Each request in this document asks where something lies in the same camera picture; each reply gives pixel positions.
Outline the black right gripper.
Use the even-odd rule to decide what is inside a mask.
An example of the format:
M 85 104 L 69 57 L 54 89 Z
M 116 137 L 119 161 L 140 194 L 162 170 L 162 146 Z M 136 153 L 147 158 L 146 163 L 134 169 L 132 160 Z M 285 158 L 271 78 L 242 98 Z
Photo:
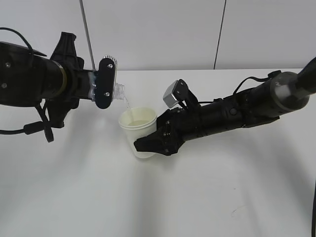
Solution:
M 156 132 L 137 139 L 133 144 L 138 152 L 170 156 L 178 153 L 185 142 L 204 136 L 201 115 L 178 108 L 162 113 L 157 118 Z

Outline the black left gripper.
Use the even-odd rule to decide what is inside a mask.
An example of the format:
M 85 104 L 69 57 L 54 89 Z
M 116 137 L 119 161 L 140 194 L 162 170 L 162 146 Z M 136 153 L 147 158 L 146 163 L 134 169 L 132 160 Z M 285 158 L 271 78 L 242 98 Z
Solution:
M 84 60 L 77 57 L 76 35 L 61 32 L 60 39 L 50 57 L 62 67 L 66 85 L 60 95 L 48 101 L 48 115 L 53 128 L 63 128 L 67 113 L 79 106 L 81 99 L 95 101 L 96 70 L 83 68 Z

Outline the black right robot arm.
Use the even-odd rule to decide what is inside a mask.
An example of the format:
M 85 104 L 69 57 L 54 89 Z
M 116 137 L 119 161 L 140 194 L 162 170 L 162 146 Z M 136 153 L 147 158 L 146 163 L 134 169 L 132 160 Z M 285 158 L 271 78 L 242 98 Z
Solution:
M 157 118 L 153 133 L 134 141 L 136 151 L 170 156 L 187 141 L 269 124 L 304 108 L 316 92 L 316 60 L 299 73 L 277 70 L 252 80 L 259 85 L 243 91 L 237 87 L 211 102 L 200 102 L 183 79 L 176 80 L 163 96 L 168 109 Z

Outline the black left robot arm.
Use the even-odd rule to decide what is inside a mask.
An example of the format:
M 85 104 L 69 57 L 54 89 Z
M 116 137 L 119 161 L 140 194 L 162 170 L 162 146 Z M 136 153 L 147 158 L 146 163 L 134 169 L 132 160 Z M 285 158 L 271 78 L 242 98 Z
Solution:
M 0 43 L 0 103 L 12 107 L 41 110 L 47 123 L 62 128 L 67 113 L 80 99 L 92 100 L 91 70 L 75 48 L 76 35 L 62 32 L 50 58 L 32 47 Z

